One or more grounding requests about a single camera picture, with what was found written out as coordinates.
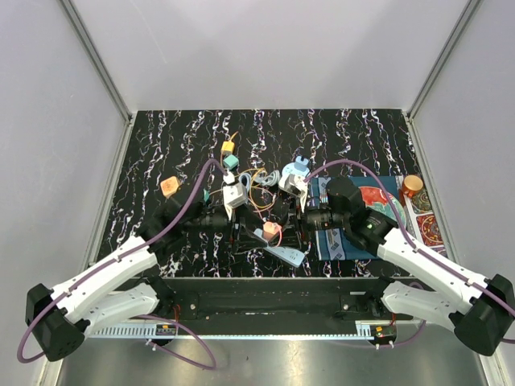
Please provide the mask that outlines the light blue long power strip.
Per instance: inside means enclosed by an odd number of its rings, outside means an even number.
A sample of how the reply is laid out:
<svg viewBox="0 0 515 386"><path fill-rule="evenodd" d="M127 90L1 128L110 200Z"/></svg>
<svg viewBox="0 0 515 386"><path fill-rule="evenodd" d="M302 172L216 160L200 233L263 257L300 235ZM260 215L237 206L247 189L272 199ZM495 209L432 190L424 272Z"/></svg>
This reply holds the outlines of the light blue long power strip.
<svg viewBox="0 0 515 386"><path fill-rule="evenodd" d="M263 229L255 229L253 233L259 241L265 243L262 249L272 256L277 257L280 261L294 268L298 268L303 263L305 258L303 252L295 248L281 246L284 239L282 230L279 230L273 237L269 237L268 239L265 238Z"/></svg>

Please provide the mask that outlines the round light blue power socket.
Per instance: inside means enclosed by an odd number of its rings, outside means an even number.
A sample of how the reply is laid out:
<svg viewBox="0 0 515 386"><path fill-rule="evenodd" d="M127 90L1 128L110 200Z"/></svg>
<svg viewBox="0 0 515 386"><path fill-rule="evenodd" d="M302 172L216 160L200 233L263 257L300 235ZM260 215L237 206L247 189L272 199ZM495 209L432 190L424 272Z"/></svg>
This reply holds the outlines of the round light blue power socket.
<svg viewBox="0 0 515 386"><path fill-rule="evenodd" d="M278 185L281 188L294 187L299 180L306 178L310 174L307 165L291 162L282 169L282 175Z"/></svg>

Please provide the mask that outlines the light blue charger plug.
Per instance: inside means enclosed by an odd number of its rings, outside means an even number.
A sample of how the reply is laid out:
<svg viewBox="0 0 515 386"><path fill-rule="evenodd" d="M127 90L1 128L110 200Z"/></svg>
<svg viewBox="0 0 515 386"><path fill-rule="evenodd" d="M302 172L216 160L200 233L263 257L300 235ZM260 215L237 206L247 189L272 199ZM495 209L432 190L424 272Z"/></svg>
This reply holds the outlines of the light blue charger plug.
<svg viewBox="0 0 515 386"><path fill-rule="evenodd" d="M304 158L303 156L297 156L295 159L295 167L297 169L305 169L308 168L309 159Z"/></svg>

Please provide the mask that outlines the salmon small charger plug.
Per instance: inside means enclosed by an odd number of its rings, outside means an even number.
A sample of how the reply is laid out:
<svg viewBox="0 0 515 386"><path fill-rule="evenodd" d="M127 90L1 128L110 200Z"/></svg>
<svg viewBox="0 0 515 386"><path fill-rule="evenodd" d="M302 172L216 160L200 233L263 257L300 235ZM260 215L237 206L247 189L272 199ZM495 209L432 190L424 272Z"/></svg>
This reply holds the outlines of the salmon small charger plug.
<svg viewBox="0 0 515 386"><path fill-rule="evenodd" d="M282 226L279 225L278 223L275 223L275 222L266 221L263 224L262 237L265 240L267 240L267 241L271 241L275 237L281 239L281 237L282 237Z"/></svg>

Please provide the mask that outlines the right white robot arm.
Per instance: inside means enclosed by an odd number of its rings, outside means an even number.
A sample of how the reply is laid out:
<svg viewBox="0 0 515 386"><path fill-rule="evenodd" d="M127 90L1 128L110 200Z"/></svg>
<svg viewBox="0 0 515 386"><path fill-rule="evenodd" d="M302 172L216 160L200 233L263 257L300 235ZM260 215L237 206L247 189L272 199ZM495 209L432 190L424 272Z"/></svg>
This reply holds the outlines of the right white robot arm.
<svg viewBox="0 0 515 386"><path fill-rule="evenodd" d="M328 202L307 207L307 178L281 177L279 188L299 203L298 218L309 231L341 230L348 243L371 256L399 266L430 286L413 289L385 278L365 299L373 318L406 314L437 324L454 333L467 348L491 356L505 342L514 322L514 288L500 274L487 278L457 265L410 235L400 215L394 217L365 205L361 189L351 179L330 179Z"/></svg>

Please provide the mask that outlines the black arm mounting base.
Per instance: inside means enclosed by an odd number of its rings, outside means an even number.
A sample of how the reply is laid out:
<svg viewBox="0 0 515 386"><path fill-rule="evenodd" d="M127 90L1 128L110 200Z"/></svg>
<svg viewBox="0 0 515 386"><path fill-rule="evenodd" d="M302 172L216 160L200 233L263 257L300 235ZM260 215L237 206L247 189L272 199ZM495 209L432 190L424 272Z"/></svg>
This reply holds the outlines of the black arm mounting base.
<svg viewBox="0 0 515 386"><path fill-rule="evenodd" d="M379 303L380 278L166 278L198 335L350 335L357 322L407 320Z"/></svg>

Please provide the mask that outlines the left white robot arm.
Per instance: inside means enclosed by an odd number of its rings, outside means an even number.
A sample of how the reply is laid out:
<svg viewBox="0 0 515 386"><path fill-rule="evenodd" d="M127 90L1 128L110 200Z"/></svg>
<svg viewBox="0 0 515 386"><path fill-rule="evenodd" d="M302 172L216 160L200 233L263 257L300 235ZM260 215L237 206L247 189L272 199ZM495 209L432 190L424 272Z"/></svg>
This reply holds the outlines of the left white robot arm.
<svg viewBox="0 0 515 386"><path fill-rule="evenodd" d="M264 220L247 203L236 207L211 206L204 200L180 204L168 199L121 246L84 272L51 288L43 284L27 292L27 332L19 344L33 336L41 355L51 362L72 354L88 337L132 318L153 316L163 320L161 335L178 330L177 318L183 314L183 297L159 276L172 245L188 232L226 232L236 244L253 241L266 244L256 230Z"/></svg>

